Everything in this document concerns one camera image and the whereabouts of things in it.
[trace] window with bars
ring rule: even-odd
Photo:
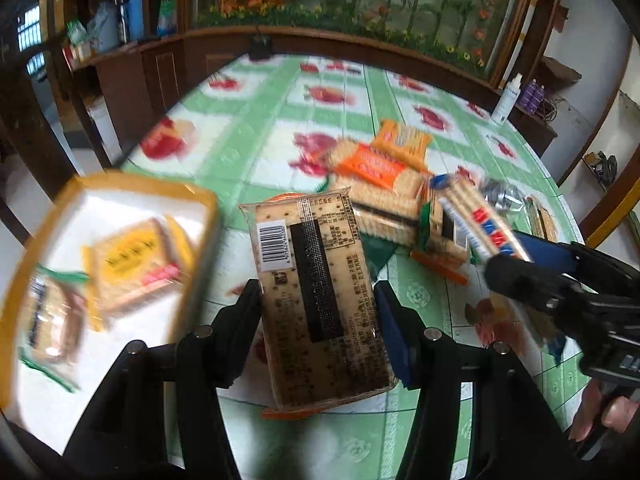
[[[31,45],[41,43],[40,38],[40,6],[27,10],[18,18],[18,48],[23,51]],[[27,72],[35,74],[44,66],[44,54],[36,54],[27,63]]]

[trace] white bottle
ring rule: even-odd
[[[516,104],[520,95],[520,83],[522,81],[522,74],[516,75],[507,86],[505,86],[502,92],[502,97],[498,101],[497,107],[495,107],[494,113],[491,114],[492,120],[498,124],[504,124],[507,120],[513,106]]]

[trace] metal bolt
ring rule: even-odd
[[[137,354],[143,349],[145,349],[145,344],[140,340],[129,341],[127,343],[127,346],[125,346],[125,350],[127,351],[127,353],[132,355]]]
[[[509,353],[510,348],[504,341],[496,341],[494,343],[494,350],[500,355],[505,355]]]
[[[442,332],[437,328],[431,326],[424,329],[424,336],[430,341],[437,341],[442,337]]]
[[[556,308],[558,308],[558,305],[560,304],[560,300],[558,300],[558,298],[550,298],[547,302],[546,302],[546,307],[549,310],[555,310]]]
[[[193,331],[193,334],[198,339],[206,339],[211,334],[213,334],[213,329],[211,328],[211,325],[200,325],[196,328],[196,330]]]

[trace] white barcode label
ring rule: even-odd
[[[260,272],[293,267],[287,239],[287,223],[284,220],[259,222],[256,228],[260,249]]]

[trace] human hand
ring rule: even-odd
[[[600,381],[592,379],[582,393],[582,402],[569,432],[570,440],[581,442],[587,438],[593,427],[593,419],[600,412],[601,403]],[[631,419],[634,418],[638,405],[638,402],[633,402],[626,397],[618,397],[602,413],[602,425],[624,433]]]

